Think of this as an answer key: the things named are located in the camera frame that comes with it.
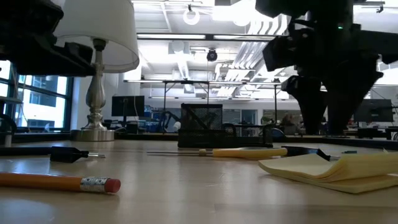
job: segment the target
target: person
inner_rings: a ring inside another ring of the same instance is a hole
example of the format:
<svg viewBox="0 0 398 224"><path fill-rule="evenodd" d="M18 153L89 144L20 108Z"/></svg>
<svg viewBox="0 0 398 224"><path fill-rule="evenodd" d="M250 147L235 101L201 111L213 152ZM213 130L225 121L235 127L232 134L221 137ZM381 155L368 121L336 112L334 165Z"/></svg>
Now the person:
<svg viewBox="0 0 398 224"><path fill-rule="evenodd" d="M291 114L285 115L280 125L283 127L286 135L301 134L300 128L293 123L293 115Z"/></svg>

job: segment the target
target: metal ferrule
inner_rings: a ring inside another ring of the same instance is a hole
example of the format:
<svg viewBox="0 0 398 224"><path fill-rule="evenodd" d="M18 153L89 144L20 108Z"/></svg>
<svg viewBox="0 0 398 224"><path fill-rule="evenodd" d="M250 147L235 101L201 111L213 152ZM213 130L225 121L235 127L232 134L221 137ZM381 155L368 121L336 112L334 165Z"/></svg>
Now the metal ferrule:
<svg viewBox="0 0 398 224"><path fill-rule="evenodd" d="M84 177L80 182L80 190L105 193L105 182L108 179L108 177Z"/></svg>

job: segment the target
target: pencil eraser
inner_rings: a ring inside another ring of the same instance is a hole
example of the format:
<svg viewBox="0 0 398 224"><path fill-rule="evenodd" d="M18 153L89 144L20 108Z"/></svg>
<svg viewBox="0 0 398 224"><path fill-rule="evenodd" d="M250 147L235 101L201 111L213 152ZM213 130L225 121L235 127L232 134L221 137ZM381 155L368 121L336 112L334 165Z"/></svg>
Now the pencil eraser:
<svg viewBox="0 0 398 224"><path fill-rule="evenodd" d="M116 193L120 190L121 182L118 179L109 178L105 182L105 192L106 193Z"/></svg>

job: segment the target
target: desk surface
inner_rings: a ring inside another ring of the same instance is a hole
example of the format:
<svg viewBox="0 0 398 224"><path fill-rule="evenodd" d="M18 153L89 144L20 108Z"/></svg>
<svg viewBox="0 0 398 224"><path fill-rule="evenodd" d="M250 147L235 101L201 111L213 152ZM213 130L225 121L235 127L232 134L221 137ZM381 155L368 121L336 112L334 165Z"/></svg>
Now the desk surface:
<svg viewBox="0 0 398 224"><path fill-rule="evenodd" d="M45 157L3 157L0 170L119 178L120 192L101 195L0 188L0 223L363 224L398 220L398 187L351 195L271 176L256 161L145 154L146 150L177 150L176 142L30 144L50 145L103 152L107 158L62 164L50 163ZM299 145L320 147L335 156L353 150Z"/></svg>

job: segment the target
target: white lampshade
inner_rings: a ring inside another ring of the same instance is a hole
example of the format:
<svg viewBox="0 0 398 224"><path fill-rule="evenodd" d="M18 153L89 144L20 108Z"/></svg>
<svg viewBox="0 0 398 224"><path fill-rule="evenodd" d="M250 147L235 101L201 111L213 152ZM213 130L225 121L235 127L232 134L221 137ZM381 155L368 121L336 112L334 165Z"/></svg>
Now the white lampshade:
<svg viewBox="0 0 398 224"><path fill-rule="evenodd" d="M76 42L93 48L93 38L103 39L107 41L103 50L104 73L137 68L134 8L129 0L66 0L62 10L65 15L54 32L57 45Z"/></svg>

